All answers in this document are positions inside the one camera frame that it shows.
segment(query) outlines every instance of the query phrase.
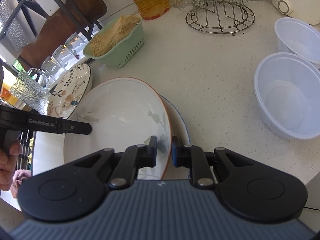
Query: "plate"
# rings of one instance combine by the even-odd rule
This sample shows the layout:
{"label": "plate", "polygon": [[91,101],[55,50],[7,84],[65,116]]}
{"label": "plate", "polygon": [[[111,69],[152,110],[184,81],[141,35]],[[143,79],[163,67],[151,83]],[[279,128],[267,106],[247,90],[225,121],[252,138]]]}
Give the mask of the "plate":
{"label": "plate", "polygon": [[[182,145],[191,144],[188,128],[181,114],[168,99],[163,96],[160,97],[169,115],[172,135],[176,135]],[[190,170],[184,167],[175,168],[172,164],[172,158],[170,158],[168,168],[162,179],[188,179],[189,172]]]}
{"label": "plate", "polygon": [[89,65],[74,66],[51,91],[52,96],[49,100],[47,115],[63,119],[69,118],[91,86],[92,75]]}
{"label": "plate", "polygon": [[135,144],[148,144],[157,136],[156,166],[139,170],[139,179],[161,179],[171,152],[171,127],[164,103],[158,93],[135,78],[115,78],[91,90],[70,116],[89,122],[89,135],[65,136],[65,163],[111,147],[122,152]]}

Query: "yellow liquid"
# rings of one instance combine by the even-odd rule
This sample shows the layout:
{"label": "yellow liquid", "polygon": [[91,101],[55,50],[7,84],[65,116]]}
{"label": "yellow liquid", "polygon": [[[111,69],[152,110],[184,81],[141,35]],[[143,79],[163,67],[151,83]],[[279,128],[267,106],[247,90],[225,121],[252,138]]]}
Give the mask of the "yellow liquid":
{"label": "yellow liquid", "polygon": [[144,20],[153,20],[170,9],[168,0],[134,0]]}

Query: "gray ribbed surface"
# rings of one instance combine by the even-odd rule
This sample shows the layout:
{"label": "gray ribbed surface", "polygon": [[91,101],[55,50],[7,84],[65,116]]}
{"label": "gray ribbed surface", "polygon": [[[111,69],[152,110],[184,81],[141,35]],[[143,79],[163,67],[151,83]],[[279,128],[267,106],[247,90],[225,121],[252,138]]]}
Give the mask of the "gray ribbed surface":
{"label": "gray ribbed surface", "polygon": [[307,240],[314,235],[298,220],[277,225],[241,220],[211,191],[195,189],[186,180],[164,182],[138,180],[111,192],[83,219],[60,225],[28,220],[11,235],[17,240]]}

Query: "mug handle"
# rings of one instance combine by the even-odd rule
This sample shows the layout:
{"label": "mug handle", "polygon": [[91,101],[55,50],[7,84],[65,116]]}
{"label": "mug handle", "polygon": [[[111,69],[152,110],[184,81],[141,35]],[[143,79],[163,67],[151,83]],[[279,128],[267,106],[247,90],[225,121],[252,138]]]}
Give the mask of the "mug handle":
{"label": "mug handle", "polygon": [[39,74],[39,75],[43,75],[44,78],[45,78],[45,81],[46,81],[46,84],[45,84],[45,89],[47,89],[49,91],[50,89],[50,81],[49,81],[49,75],[47,73],[45,73],[43,70],[40,70],[40,69],[37,69],[35,67],[32,67],[28,70],[27,74],[30,75],[31,72],[35,72],[36,74]]}

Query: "white countertop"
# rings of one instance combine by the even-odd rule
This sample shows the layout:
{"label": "white countertop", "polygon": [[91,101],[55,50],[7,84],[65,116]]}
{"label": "white countertop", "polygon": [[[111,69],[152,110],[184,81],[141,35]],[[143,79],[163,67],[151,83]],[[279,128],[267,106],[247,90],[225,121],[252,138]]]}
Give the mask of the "white countertop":
{"label": "white countertop", "polygon": [[[276,52],[274,22],[283,15],[270,0],[248,6],[256,22],[235,36],[193,30],[176,8],[144,21],[145,44],[121,69],[93,62],[92,87],[122,76],[141,79],[177,107],[194,145],[205,151],[226,147],[306,184],[320,171],[320,138],[274,135],[259,117],[253,90],[256,66]],[[37,133],[34,175],[63,164],[63,138]]]}

